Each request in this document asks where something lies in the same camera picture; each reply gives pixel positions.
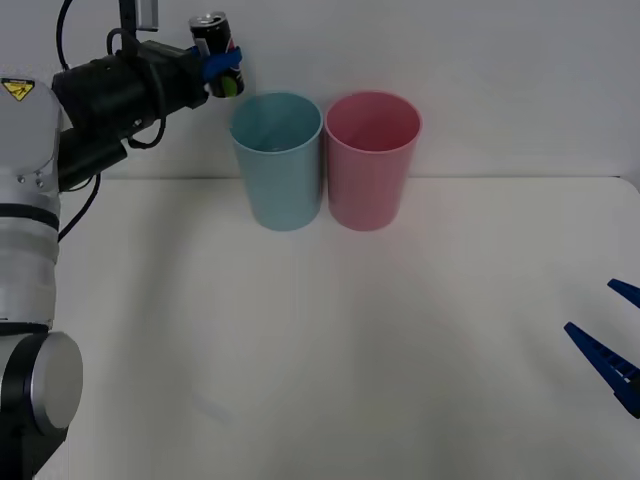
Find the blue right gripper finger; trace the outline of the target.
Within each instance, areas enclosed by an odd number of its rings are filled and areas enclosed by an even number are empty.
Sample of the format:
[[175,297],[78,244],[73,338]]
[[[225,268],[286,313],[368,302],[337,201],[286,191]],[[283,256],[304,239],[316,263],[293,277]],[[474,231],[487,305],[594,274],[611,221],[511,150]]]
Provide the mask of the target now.
[[640,308],[640,288],[617,279],[611,279],[607,286],[628,300],[637,308]]
[[639,418],[639,368],[568,322],[571,340],[612,389],[615,398],[635,419]]

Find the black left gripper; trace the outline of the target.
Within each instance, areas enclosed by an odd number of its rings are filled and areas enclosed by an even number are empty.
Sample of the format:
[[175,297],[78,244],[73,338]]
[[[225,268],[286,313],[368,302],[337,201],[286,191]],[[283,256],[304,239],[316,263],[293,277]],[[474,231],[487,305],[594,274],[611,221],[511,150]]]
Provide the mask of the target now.
[[210,55],[206,45],[195,45],[190,50],[185,50],[155,41],[145,41],[139,45],[137,53],[140,60],[136,64],[136,73],[141,86],[137,88],[134,99],[136,116],[160,115],[151,68],[157,73],[164,92],[165,112],[170,115],[184,108],[196,109],[205,104],[209,93],[203,81],[213,82],[222,73],[238,67],[242,62],[239,47]]

